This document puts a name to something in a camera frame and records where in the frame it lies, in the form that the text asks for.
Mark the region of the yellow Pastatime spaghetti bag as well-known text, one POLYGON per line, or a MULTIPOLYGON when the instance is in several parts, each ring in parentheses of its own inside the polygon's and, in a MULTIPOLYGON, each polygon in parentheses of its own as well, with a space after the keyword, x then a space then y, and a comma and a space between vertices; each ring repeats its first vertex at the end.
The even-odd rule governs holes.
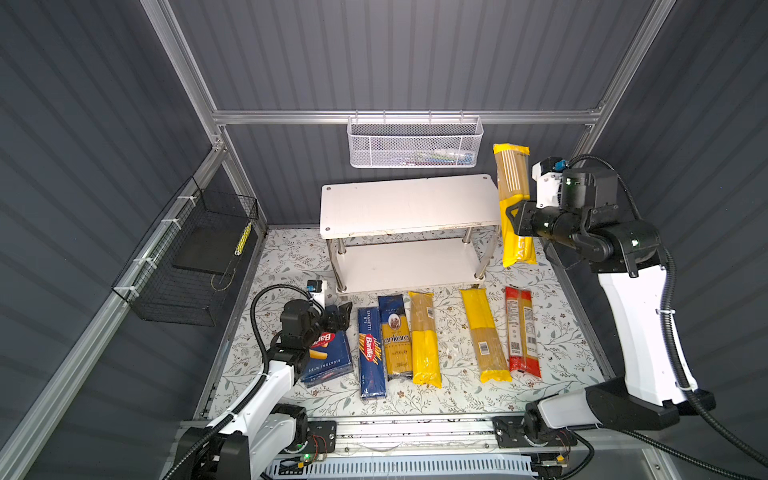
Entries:
POLYGON ((506 214, 508 207, 530 199, 528 180, 530 149, 509 143, 494 144, 493 153, 497 166, 503 267, 510 268, 518 263, 535 264, 533 238, 516 234, 506 214))

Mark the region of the yellow barcode spaghetti bag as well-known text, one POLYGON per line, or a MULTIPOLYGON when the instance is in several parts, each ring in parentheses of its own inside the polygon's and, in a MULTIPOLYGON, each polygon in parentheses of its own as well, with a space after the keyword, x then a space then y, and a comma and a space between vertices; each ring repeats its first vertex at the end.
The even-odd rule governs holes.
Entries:
POLYGON ((511 382, 507 358, 484 288, 461 290, 480 381, 511 382))

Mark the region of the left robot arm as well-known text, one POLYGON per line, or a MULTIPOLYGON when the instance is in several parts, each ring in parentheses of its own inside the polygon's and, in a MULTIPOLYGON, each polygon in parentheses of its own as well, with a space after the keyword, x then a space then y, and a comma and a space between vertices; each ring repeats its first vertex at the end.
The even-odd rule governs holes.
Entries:
POLYGON ((165 478, 270 479, 304 474, 332 452, 334 422, 323 423, 322 431, 315 433, 306 409, 282 399, 309 362, 319 358, 313 347, 321 337, 345 333, 352 305, 327 305, 323 280, 310 280, 305 288, 291 286, 298 296, 284 304, 281 329, 266 342, 258 328, 257 304, 277 288, 270 285, 259 291, 249 307, 261 373, 221 415, 204 427, 185 431, 165 478))

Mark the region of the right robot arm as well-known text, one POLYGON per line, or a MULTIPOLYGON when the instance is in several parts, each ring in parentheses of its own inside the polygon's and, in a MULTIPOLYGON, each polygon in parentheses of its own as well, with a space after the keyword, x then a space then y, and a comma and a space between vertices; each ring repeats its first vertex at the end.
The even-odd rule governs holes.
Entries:
POLYGON ((620 378, 529 403, 524 438, 544 446, 559 433, 607 428, 725 478, 739 473, 651 437, 695 415, 761 465, 765 454, 714 418, 712 393, 699 388, 679 339, 672 306, 677 270, 659 230, 643 219, 619 173, 589 154, 549 157, 532 167, 536 197, 503 211, 520 237, 539 237, 585 260, 608 299, 624 362, 620 378))

